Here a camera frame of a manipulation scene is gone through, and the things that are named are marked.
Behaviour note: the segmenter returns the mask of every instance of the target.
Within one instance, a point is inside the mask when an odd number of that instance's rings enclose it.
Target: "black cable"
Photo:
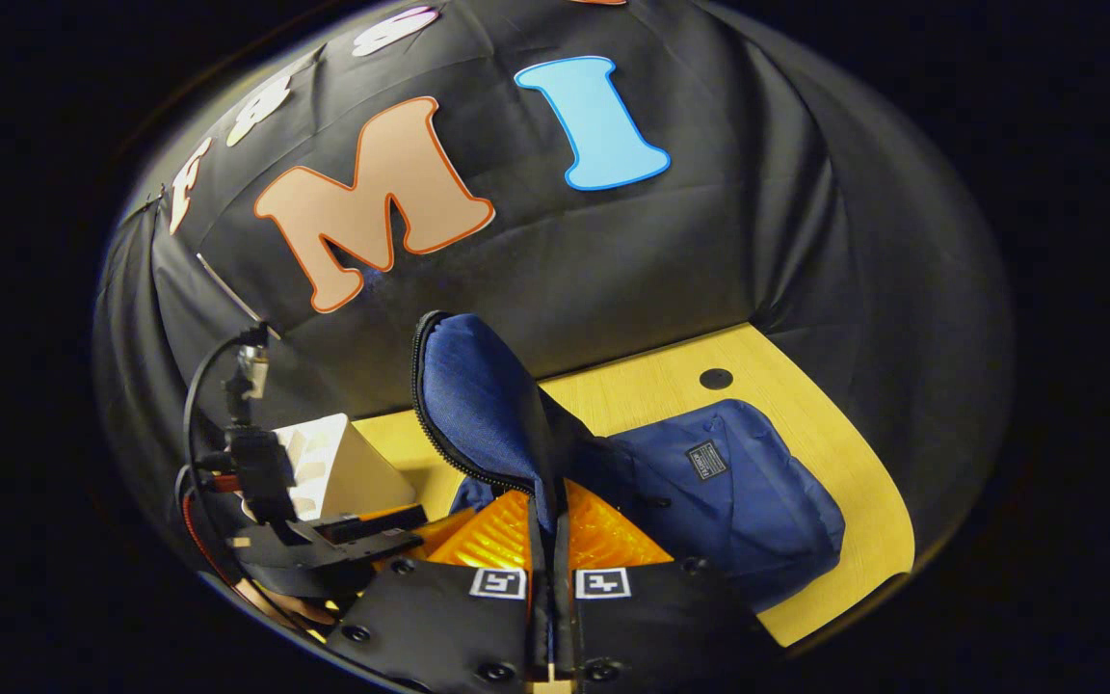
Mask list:
[[[215,533],[216,541],[219,542],[224,542],[225,535],[224,532],[221,532],[221,527],[219,526],[219,524],[216,524],[216,519],[213,517],[213,514],[211,513],[209,505],[203,500],[203,486],[202,484],[200,484],[200,473],[196,466],[194,466],[194,442],[191,441],[191,420],[193,420],[194,401],[196,401],[200,394],[200,385],[202,385],[203,383],[204,374],[208,373],[209,368],[211,368],[212,363],[216,360],[216,356],[220,356],[225,351],[230,350],[230,348],[236,348],[239,346],[239,344],[244,343],[246,335],[252,333],[255,333],[255,330],[244,332],[243,334],[234,335],[234,338],[225,340],[220,344],[220,346],[216,346],[215,350],[213,350],[212,352],[208,353],[206,356],[204,356],[203,361],[200,362],[199,368],[194,370],[194,375],[191,376],[191,385],[190,388],[188,388],[186,391],[186,404],[184,405],[184,408],[182,408],[182,437],[186,440],[186,445],[184,445],[185,449],[184,456],[186,459],[184,464],[184,470],[190,471],[191,473],[191,479],[193,479],[194,500],[200,505],[200,509],[202,510],[204,517],[208,517],[208,524],[211,524],[212,532]],[[175,491],[178,491],[181,480],[182,477],[180,473],[179,479],[175,480]],[[233,559],[234,566],[238,569],[238,572],[243,575],[243,579],[250,581],[251,575],[250,573],[246,572],[246,567],[243,566],[242,562],[238,561],[238,555],[231,552],[230,557]],[[264,593],[264,590],[256,589],[256,593],[260,593],[260,597],[263,597],[264,602],[269,603],[269,606],[272,606],[273,610],[276,611],[276,614],[285,617],[285,621],[287,621],[287,623],[291,623],[292,626],[299,630],[300,633],[307,632],[307,630],[300,626],[300,624],[297,624],[294,621],[294,618],[291,617],[289,612],[282,610],[281,606],[278,606],[278,603],[274,603],[273,599],[269,597],[268,594]]]
[[[182,480],[191,471],[191,465],[182,465],[178,471],[178,476],[173,479],[173,510],[178,511],[178,517],[182,517]]]

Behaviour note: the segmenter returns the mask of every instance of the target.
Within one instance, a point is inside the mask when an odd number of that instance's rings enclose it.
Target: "blue fabric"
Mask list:
[[[841,511],[753,405],[723,400],[609,442],[612,454],[578,456],[567,476],[674,556],[708,559],[753,611],[768,610],[837,566]],[[687,453],[706,442],[727,469],[702,480]],[[466,480],[454,511],[490,502],[490,489],[475,486]]]
[[[544,399],[500,335],[472,313],[437,322],[423,354],[422,398],[432,423],[477,469],[528,482],[538,522],[554,531],[554,480],[563,477],[561,465],[572,460],[567,449],[577,439],[576,428],[552,431],[553,421],[572,416]],[[558,413],[549,412],[553,405]],[[490,487],[476,484],[485,491],[480,489],[474,500],[488,502]]]

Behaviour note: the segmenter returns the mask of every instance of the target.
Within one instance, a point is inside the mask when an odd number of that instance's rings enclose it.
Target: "orange letter m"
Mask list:
[[[276,223],[303,265],[314,311],[336,311],[362,290],[362,272],[343,268],[325,242],[380,272],[392,269],[390,203],[405,218],[411,253],[441,250],[494,219],[491,202],[472,197],[444,153],[432,124],[437,107],[418,97],[366,121],[353,185],[294,167],[256,199],[255,215]]]

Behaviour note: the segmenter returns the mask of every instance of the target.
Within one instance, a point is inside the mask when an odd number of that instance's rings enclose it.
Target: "blue bag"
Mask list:
[[[418,342],[415,409],[471,474],[450,513],[512,486],[533,493],[549,531],[564,510],[556,483],[572,479],[673,556],[708,559],[753,611],[837,566],[841,511],[753,405],[723,400],[603,439],[477,316],[443,318]]]

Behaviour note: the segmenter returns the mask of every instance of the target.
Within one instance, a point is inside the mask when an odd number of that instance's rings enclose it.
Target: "orange mesh object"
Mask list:
[[[428,522],[422,527],[413,529],[414,535],[422,537],[422,549],[427,551],[427,556],[435,550],[440,550],[444,542],[474,517],[474,509],[462,509],[453,515],[444,516],[437,522]]]
[[[370,514],[357,514],[357,520],[375,520],[400,513],[400,511],[404,511],[406,509],[413,509],[417,505],[417,502],[414,502],[414,504],[405,504],[404,506],[393,506],[392,509],[384,509],[383,511],[373,511],[373,513]]]
[[[565,479],[564,483],[568,519],[572,520],[572,535],[568,536],[568,566],[572,570],[675,561],[597,493],[571,479]]]
[[[428,562],[529,571],[529,496],[512,491],[468,520]]]

